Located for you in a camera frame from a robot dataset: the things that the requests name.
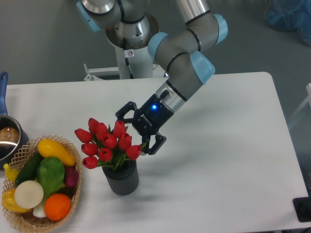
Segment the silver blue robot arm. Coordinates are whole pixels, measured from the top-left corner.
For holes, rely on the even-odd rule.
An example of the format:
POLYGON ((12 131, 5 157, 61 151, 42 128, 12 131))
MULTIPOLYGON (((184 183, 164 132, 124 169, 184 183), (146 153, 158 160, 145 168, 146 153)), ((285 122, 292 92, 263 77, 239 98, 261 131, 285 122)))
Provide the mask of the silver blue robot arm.
POLYGON ((215 73, 202 51, 223 41, 226 20, 212 14, 204 0, 179 0, 177 8, 186 29, 171 36, 159 30, 157 20, 142 0, 80 0, 76 7, 92 31, 104 30, 114 46, 121 79, 150 78, 153 65, 168 74, 164 84, 140 107, 134 102, 116 112, 145 144, 143 154, 153 155, 166 141, 159 129, 215 73))

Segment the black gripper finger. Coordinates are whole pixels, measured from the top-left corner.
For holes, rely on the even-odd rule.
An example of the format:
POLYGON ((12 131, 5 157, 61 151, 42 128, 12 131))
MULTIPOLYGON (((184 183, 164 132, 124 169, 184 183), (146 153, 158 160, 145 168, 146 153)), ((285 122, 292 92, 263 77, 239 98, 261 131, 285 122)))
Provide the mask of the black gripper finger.
POLYGON ((134 116, 132 118, 125 118, 125 115, 128 112, 130 111, 135 112, 136 110, 137 110, 136 103, 129 101, 115 113, 115 116, 117 117, 117 121, 123 121, 124 124, 132 124, 133 122, 136 122, 136 119, 134 118, 134 116))
POLYGON ((145 143, 145 146, 142 148, 141 155, 155 155, 167 140, 167 138, 160 133, 156 133, 154 137, 155 142, 153 145, 150 145, 151 135, 142 136, 142 143, 145 143))

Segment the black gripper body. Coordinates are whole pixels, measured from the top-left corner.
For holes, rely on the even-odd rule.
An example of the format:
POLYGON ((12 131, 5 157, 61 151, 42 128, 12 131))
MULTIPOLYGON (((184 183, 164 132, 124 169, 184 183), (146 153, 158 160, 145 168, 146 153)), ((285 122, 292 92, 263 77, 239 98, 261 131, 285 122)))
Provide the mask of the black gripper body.
POLYGON ((132 126, 142 137, 155 135, 173 116, 174 112, 166 107, 160 97, 153 94, 139 109, 134 112, 132 126))

